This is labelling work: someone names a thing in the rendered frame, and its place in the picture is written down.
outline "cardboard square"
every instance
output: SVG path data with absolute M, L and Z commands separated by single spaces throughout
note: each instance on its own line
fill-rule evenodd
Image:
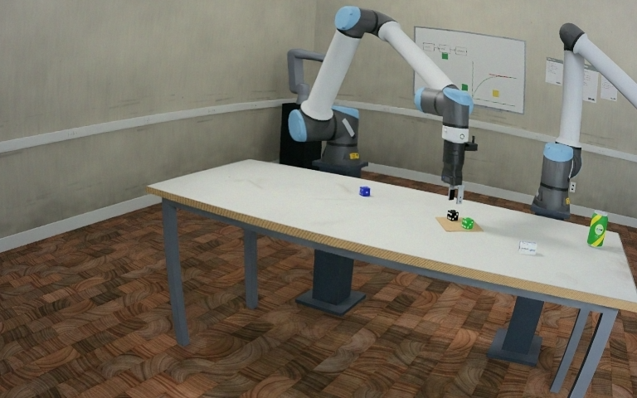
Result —
M 436 220 L 440 223 L 440 225 L 445 228 L 447 232 L 484 232 L 483 229 L 478 225 L 477 222 L 474 221 L 474 227 L 470 230 L 466 230 L 462 227 L 462 221 L 452 221 L 448 220 L 446 217 L 436 217 Z

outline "table frame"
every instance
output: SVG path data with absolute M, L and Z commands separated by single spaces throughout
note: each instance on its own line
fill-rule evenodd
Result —
M 238 226 L 244 230 L 244 263 L 246 267 L 246 305 L 248 308 L 254 309 L 259 303 L 258 286 L 257 286 L 257 250 L 256 239 L 257 234 L 271 236 L 275 239 L 287 240 L 296 245 L 303 245 L 315 250 L 322 250 L 335 255 L 341 255 L 354 260 L 360 260 L 370 264 L 381 265 L 383 267 L 397 269 L 400 271 L 410 272 L 413 274 L 423 275 L 428 278 L 442 279 L 445 281 L 474 286 L 479 289 L 493 290 L 496 292 L 511 294 L 524 297 L 527 299 L 539 300 L 543 302 L 557 303 L 568 307 L 578 308 L 577 319 L 571 337 L 569 338 L 566 350 L 562 356 L 557 374 L 551 385 L 551 392 L 558 392 L 562 388 L 562 383 L 568 373 L 568 368 L 572 363 L 577 345 L 581 339 L 582 332 L 586 325 L 586 319 L 589 312 L 600 313 L 599 321 L 593 332 L 591 342 L 584 356 L 580 370 L 577 372 L 575 382 L 571 388 L 569 397 L 583 397 L 591 383 L 591 379 L 595 374 L 595 370 L 601 355 L 605 349 L 606 342 L 610 337 L 610 332 L 615 324 L 615 318 L 618 313 L 616 308 L 603 307 L 592 303 L 583 303 L 568 298 L 560 298 L 549 294 L 530 292 L 527 290 L 503 286 L 490 282 L 484 282 L 475 279 L 469 279 L 462 276 L 446 274 L 439 271 L 406 265 L 396 261 L 385 260 L 370 255 L 363 255 L 351 250 L 340 249 L 329 245 L 320 244 L 311 240 L 302 239 L 296 236 L 283 234 L 277 231 L 270 231 L 259 226 L 253 226 L 242 221 L 233 220 L 228 217 L 219 216 L 208 211 L 199 210 L 195 207 L 183 205 L 175 201 L 162 198 L 162 216 L 163 216 L 163 237 L 164 249 L 166 251 L 166 268 L 168 272 L 168 288 L 170 293 L 171 310 L 173 312 L 173 324 L 175 328 L 175 336 L 177 343 L 186 346 L 189 343 L 188 328 L 186 320 L 186 307 L 183 299 L 183 286 L 181 275 L 181 264 L 179 260 L 179 241 L 177 236 L 177 209 L 190 211 L 191 213 L 205 216 L 216 221 L 224 222 L 229 225 Z

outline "whiteboard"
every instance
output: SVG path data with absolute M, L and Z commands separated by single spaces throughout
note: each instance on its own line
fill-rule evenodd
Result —
M 525 41 L 416 27 L 414 42 L 474 104 L 524 113 Z M 414 93 L 423 86 L 414 74 Z

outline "wooden floor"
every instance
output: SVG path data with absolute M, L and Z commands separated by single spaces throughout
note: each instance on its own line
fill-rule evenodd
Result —
M 312 284 L 312 250 L 263 236 L 260 305 L 249 310 L 242 231 L 183 211 L 178 219 L 187 347 L 173 334 L 160 206 L 0 254 L 0 396 L 566 396 L 591 338 L 595 316 L 565 387 L 551 395 L 572 308 L 545 304 L 536 367 L 490 360 L 513 296 L 357 262 L 353 287 L 367 300 L 334 317 L 294 303 Z M 610 229 L 637 274 L 637 230 Z M 587 396 L 637 396 L 637 314 L 620 312 Z

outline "wall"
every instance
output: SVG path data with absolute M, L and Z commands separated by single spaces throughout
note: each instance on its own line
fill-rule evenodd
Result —
M 409 37 L 414 27 L 434 27 L 526 41 L 525 113 L 476 108 L 472 119 L 557 137 L 562 88 L 544 82 L 546 58 L 563 59 L 558 32 L 573 22 L 626 73 L 637 78 L 637 53 L 626 42 L 637 40 L 631 0 L 568 0 L 511 2 L 506 0 L 323 0 L 318 2 L 315 50 L 325 52 L 334 33 L 333 19 L 345 5 L 384 12 L 396 19 Z M 413 105 L 413 71 L 387 43 L 366 35 L 339 93 L 340 100 L 384 104 L 407 109 Z M 637 111 L 620 97 L 584 103 L 581 141 L 602 148 L 637 154 L 634 122 Z M 363 111 L 359 148 L 372 163 L 439 174 L 440 122 Z M 534 194 L 542 170 L 542 142 L 472 129 L 479 144 L 468 153 L 464 178 L 491 187 Z M 637 217 L 637 163 L 583 153 L 584 167 L 574 181 L 571 202 Z
M 315 1 L 0 2 L 0 142 L 221 104 L 289 98 L 285 54 L 314 45 Z M 0 238 L 278 157 L 277 108 L 0 153 Z

